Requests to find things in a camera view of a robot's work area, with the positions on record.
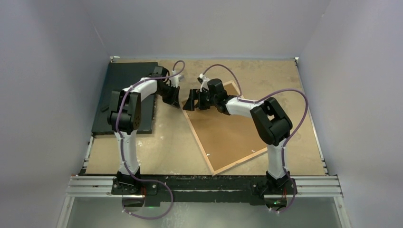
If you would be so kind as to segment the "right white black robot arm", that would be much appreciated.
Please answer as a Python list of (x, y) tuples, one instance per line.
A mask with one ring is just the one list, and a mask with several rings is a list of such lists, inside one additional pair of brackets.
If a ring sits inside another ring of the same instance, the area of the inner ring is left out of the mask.
[(293, 123), (279, 102), (268, 95), (260, 100), (248, 100), (230, 95), (220, 79), (202, 83), (201, 88), (191, 89), (183, 110), (206, 110), (214, 106), (219, 113), (251, 118), (260, 139), (267, 145), (269, 166), (267, 188), (279, 193), (289, 181), (285, 150), (281, 147), (290, 136)]

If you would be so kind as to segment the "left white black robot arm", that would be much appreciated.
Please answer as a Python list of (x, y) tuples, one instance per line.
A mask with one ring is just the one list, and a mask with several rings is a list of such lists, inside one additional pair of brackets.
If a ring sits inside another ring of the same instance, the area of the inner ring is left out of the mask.
[(137, 194), (142, 187), (136, 155), (136, 134), (142, 119), (142, 101), (150, 95), (159, 95), (163, 102), (179, 108), (181, 71), (157, 66), (148, 76), (120, 91), (113, 91), (110, 114), (107, 118), (119, 146), (120, 167), (116, 185), (122, 185), (129, 194)]

